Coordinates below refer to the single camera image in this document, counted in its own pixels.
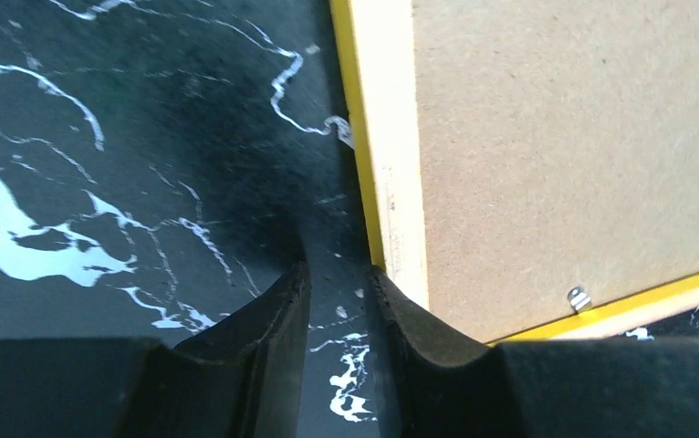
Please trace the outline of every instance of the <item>fiberboard backing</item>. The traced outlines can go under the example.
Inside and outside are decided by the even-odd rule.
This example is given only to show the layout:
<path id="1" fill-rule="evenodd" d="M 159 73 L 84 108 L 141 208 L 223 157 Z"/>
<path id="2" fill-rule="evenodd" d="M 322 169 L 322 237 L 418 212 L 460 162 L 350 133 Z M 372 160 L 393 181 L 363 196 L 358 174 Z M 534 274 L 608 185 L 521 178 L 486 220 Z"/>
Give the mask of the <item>fiberboard backing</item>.
<path id="1" fill-rule="evenodd" d="M 699 1 L 414 0 L 430 310 L 490 340 L 699 271 Z"/>

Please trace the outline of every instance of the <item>hardboard panel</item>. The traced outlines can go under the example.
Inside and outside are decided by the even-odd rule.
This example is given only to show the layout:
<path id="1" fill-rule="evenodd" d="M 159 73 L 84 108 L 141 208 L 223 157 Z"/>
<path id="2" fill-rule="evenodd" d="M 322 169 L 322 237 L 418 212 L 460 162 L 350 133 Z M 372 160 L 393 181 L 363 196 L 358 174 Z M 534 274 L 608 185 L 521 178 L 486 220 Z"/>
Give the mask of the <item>hardboard panel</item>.
<path id="1" fill-rule="evenodd" d="M 699 1 L 414 0 L 430 309 L 490 340 L 699 271 Z"/>

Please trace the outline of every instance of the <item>marble-pattern floor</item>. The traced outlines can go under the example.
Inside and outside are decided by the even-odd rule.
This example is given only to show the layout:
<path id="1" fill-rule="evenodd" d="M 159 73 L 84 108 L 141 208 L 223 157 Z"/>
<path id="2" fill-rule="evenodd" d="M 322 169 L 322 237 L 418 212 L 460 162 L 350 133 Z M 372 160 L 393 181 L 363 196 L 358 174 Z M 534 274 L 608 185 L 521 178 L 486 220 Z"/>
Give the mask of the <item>marble-pattern floor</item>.
<path id="1" fill-rule="evenodd" d="M 174 345 L 313 278 L 301 436 L 375 436 L 369 256 L 321 0 L 0 1 L 0 338 Z"/>

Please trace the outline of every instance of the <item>wooden frame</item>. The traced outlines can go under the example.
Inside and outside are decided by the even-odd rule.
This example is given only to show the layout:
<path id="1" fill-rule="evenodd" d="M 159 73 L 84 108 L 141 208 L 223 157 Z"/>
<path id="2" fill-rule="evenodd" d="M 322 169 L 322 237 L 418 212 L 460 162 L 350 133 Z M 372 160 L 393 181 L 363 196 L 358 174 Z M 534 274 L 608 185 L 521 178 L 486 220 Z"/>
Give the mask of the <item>wooden frame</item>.
<path id="1" fill-rule="evenodd" d="M 428 308 L 409 0 L 331 0 L 371 262 Z"/>
<path id="2" fill-rule="evenodd" d="M 410 0 L 331 0 L 372 263 L 428 308 Z M 699 274 L 500 340 L 614 335 L 699 306 Z"/>

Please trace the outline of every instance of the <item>metal clip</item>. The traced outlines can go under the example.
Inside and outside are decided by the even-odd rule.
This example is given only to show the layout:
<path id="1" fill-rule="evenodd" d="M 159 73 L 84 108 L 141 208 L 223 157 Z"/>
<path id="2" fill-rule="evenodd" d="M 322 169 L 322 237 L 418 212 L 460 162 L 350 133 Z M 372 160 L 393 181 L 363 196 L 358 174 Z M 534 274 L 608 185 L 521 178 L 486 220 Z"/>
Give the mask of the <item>metal clip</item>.
<path id="1" fill-rule="evenodd" d="M 580 286 L 569 291 L 568 301 L 576 313 L 582 313 L 591 308 L 591 297 Z"/>

